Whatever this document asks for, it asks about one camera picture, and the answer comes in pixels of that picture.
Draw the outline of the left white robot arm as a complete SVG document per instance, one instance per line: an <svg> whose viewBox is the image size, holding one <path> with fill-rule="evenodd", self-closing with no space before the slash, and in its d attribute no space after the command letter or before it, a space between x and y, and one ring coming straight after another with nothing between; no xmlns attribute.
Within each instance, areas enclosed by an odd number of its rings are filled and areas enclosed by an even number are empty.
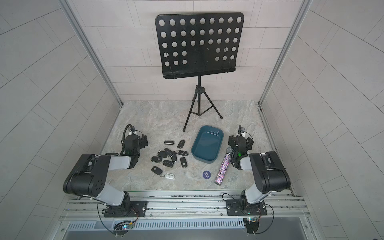
<svg viewBox="0 0 384 240"><path fill-rule="evenodd" d="M132 169L138 163L140 150L149 145L147 136L138 132L131 124L125 127L120 153L81 155L65 179L63 191L106 204L106 213L112 216L128 214L132 209L129 194L109 185L107 175L113 170Z"/></svg>

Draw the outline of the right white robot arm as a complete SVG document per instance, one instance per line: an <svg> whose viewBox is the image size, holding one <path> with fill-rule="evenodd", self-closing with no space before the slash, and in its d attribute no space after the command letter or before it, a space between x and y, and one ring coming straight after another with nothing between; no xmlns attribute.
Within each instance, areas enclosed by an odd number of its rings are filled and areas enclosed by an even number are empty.
<svg viewBox="0 0 384 240"><path fill-rule="evenodd" d="M291 187L291 179L275 151L249 153L253 147L253 137L246 138L246 131L238 127L237 135L229 136L231 147L230 162L242 171L251 171L254 183L242 192L240 203L243 209L258 205L269 194L281 192Z"/></svg>

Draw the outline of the black chrome car key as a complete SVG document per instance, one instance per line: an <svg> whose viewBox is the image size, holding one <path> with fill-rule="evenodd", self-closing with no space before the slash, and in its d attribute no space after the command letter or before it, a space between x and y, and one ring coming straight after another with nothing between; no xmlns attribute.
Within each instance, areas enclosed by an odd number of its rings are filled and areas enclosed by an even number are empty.
<svg viewBox="0 0 384 240"><path fill-rule="evenodd" d="M181 155L183 157L186 157L189 155L189 152L188 151L183 151L183 150L177 150L176 152L178 155Z"/></svg>

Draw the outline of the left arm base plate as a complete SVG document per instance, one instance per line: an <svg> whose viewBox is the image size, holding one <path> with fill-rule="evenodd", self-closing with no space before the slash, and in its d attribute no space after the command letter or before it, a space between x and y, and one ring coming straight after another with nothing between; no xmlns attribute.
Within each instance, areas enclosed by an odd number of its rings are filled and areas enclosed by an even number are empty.
<svg viewBox="0 0 384 240"><path fill-rule="evenodd" d="M146 214L148 201L123 201L120 206L107 206L102 210L105 218L137 218Z"/></svg>

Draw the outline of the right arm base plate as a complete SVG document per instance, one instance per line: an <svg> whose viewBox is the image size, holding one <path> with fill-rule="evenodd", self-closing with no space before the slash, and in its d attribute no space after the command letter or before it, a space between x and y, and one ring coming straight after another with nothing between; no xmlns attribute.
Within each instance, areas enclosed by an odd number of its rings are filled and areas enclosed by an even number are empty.
<svg viewBox="0 0 384 240"><path fill-rule="evenodd" d="M246 200L225 200L228 216L266 216L268 214L264 202L249 204Z"/></svg>

